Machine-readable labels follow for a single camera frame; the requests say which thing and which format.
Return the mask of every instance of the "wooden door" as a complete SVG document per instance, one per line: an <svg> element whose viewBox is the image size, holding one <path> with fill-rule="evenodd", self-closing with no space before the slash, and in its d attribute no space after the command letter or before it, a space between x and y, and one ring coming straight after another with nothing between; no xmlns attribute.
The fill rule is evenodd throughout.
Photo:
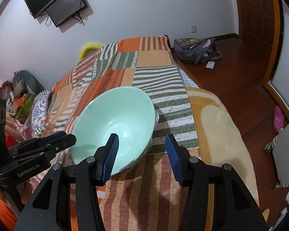
<svg viewBox="0 0 289 231"><path fill-rule="evenodd" d="M239 0L239 4L241 39L270 55L274 38L273 0Z"/></svg>

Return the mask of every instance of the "electrical outlet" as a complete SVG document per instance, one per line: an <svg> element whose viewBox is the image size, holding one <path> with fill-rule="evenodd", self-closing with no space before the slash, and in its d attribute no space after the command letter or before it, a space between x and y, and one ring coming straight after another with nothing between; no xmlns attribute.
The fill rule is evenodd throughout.
<svg viewBox="0 0 289 231"><path fill-rule="evenodd" d="M197 32L196 25L190 26L190 32L191 33Z"/></svg>

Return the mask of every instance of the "yellow plastic chair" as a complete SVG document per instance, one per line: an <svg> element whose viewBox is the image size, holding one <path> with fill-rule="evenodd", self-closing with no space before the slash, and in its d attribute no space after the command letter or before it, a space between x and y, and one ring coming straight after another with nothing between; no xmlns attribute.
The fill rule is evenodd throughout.
<svg viewBox="0 0 289 231"><path fill-rule="evenodd" d="M100 48L102 48L103 46L100 44L96 44L96 43L88 43L85 46L82 47L80 54L79 54L79 60L81 61L82 59L84 59L87 56L87 52L90 50L98 50Z"/></svg>

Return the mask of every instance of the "plush toy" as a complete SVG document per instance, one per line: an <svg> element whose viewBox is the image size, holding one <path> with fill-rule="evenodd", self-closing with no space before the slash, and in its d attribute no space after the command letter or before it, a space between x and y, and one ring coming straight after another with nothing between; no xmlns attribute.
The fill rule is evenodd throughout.
<svg viewBox="0 0 289 231"><path fill-rule="evenodd" d="M38 95L45 90L38 80L27 70L15 73L12 84L14 87L14 97L20 96L26 90L32 95Z"/></svg>

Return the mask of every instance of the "gray bag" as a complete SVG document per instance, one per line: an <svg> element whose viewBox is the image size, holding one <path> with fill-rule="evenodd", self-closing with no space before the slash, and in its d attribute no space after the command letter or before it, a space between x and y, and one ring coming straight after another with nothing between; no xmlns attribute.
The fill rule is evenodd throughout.
<svg viewBox="0 0 289 231"><path fill-rule="evenodd" d="M178 57L185 63L193 63L196 65L200 62L219 60L222 54L218 51L214 41L215 38L202 39L200 44L191 49L182 48L174 41L174 50Z"/></svg>

